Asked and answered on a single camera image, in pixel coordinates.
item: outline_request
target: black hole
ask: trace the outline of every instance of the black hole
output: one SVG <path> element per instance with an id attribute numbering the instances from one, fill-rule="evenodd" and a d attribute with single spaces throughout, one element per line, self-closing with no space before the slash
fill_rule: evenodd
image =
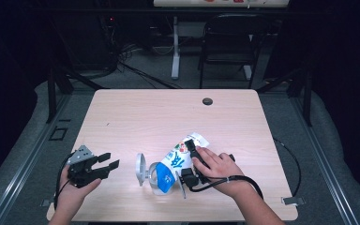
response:
<path id="1" fill-rule="evenodd" d="M 212 105 L 213 104 L 213 100 L 209 97 L 206 97 L 202 100 L 203 105 Z"/>

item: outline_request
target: chair leg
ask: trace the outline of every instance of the chair leg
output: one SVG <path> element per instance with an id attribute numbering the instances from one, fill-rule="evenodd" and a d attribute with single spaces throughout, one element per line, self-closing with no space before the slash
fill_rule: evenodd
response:
<path id="1" fill-rule="evenodd" d="M 201 62 L 200 67 L 200 89 L 203 89 L 203 62 Z"/>
<path id="2" fill-rule="evenodd" d="M 200 59 L 198 60 L 198 70 L 201 69 L 201 63 L 203 62 L 202 57 L 200 56 Z"/>
<path id="3" fill-rule="evenodd" d="M 247 89 L 252 88 L 252 83 L 253 83 L 255 70 L 256 70 L 256 64 L 252 66 L 252 74 L 250 74 L 250 80 L 249 80 L 249 85 L 247 86 Z"/>

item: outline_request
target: floor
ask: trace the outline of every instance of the floor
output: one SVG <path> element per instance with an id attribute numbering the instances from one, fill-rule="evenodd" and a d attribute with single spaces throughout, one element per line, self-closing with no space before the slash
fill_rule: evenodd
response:
<path id="1" fill-rule="evenodd" d="M 253 89 L 266 84 L 263 73 L 270 46 L 266 47 Z M 182 47 L 181 53 L 178 80 L 171 78 L 173 52 L 158 54 L 143 50 L 129 52 L 127 56 L 130 57 L 124 63 L 159 78 L 160 82 L 123 66 L 108 76 L 95 76 L 96 73 L 91 71 L 82 72 L 82 75 L 111 89 L 166 88 L 162 82 L 181 88 L 198 88 L 197 54 L 187 45 Z M 210 68 L 207 72 L 230 77 L 244 76 L 242 70 L 229 67 Z M 72 95 L 62 95 L 57 89 L 58 111 L 50 124 L 45 123 L 48 118 L 47 84 L 36 88 L 38 103 L 33 117 L 0 169 L 0 224 L 48 222 L 44 203 L 52 198 L 58 165 L 61 158 L 71 151 L 94 93 L 77 80 L 71 80 L 71 83 L 75 87 Z M 207 83 L 206 88 L 244 88 L 239 82 L 224 84 L 227 86 L 222 84 Z M 338 134 L 324 104 L 313 95 L 313 127 L 308 127 L 300 116 L 300 99 L 288 98 L 285 93 L 287 86 L 283 83 L 270 92 L 260 94 L 273 136 L 291 150 L 301 167 L 302 179 L 297 197 L 304 198 L 306 204 L 298 206 L 299 218 L 287 221 L 287 224 L 360 224 L 360 186 L 353 181 L 342 160 Z M 54 141 L 52 135 L 58 128 L 65 128 L 67 132 L 60 141 Z M 278 143 L 277 150 L 289 185 L 295 190 L 299 175 L 295 160 L 283 145 Z"/>

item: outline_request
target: black chair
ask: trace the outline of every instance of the black chair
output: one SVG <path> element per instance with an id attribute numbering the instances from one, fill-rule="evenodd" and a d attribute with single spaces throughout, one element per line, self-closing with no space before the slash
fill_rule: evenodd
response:
<path id="1" fill-rule="evenodd" d="M 198 65 L 200 88 L 203 88 L 203 66 L 210 64 L 251 66 L 250 89 L 270 24 L 264 16 L 252 14 L 220 14 L 210 19 L 203 30 Z"/>

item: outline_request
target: desk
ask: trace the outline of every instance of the desk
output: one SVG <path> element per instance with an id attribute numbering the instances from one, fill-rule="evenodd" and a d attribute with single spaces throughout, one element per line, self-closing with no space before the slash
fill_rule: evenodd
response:
<path id="1" fill-rule="evenodd" d="M 213 104 L 203 104 L 211 98 Z M 233 154 L 245 175 L 262 189 L 264 200 L 283 219 L 297 210 L 281 197 L 291 192 L 263 108 L 253 90 L 99 90 L 90 104 L 73 149 L 85 144 L 95 155 L 111 152 L 107 166 L 119 168 L 84 201 L 76 221 L 243 221 L 235 202 L 213 188 L 194 193 L 178 186 L 166 196 L 140 187 L 136 156 L 147 166 L 161 161 L 188 134 L 198 132 L 216 153 Z M 51 205 L 47 218 L 53 215 Z"/>

